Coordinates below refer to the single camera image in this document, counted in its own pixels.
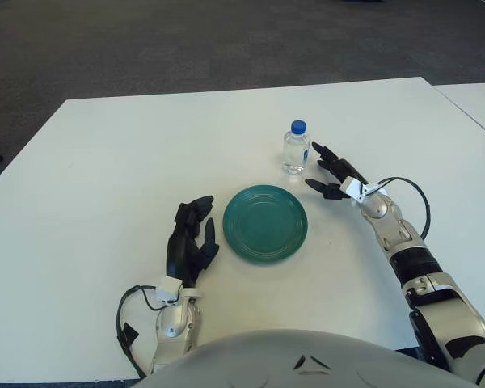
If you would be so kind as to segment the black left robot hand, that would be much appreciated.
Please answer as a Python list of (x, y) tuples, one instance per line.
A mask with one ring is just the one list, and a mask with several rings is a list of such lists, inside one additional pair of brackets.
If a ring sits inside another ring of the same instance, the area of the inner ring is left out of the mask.
[(210, 217), (204, 227), (204, 242), (196, 238), (201, 223), (213, 208), (213, 196), (181, 203), (175, 215), (175, 228), (167, 244), (167, 276), (181, 280), (184, 288), (195, 288), (200, 273), (208, 268), (219, 251), (215, 225)]

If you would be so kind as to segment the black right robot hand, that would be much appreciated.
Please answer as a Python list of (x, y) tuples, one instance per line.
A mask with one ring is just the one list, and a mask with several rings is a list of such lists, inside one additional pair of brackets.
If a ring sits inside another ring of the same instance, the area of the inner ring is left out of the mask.
[(319, 143), (311, 143), (313, 149), (319, 153), (320, 159), (318, 160), (318, 165), (330, 172), (338, 181), (336, 183), (322, 183), (315, 179), (305, 179), (304, 182), (316, 192), (323, 195), (324, 199), (327, 200), (342, 200), (348, 199), (349, 195), (340, 190), (340, 185), (346, 180), (347, 177), (352, 177), (357, 179), (363, 184), (368, 184), (369, 182), (363, 177), (354, 166), (349, 163), (344, 158), (339, 158), (335, 153), (328, 149), (324, 145)]

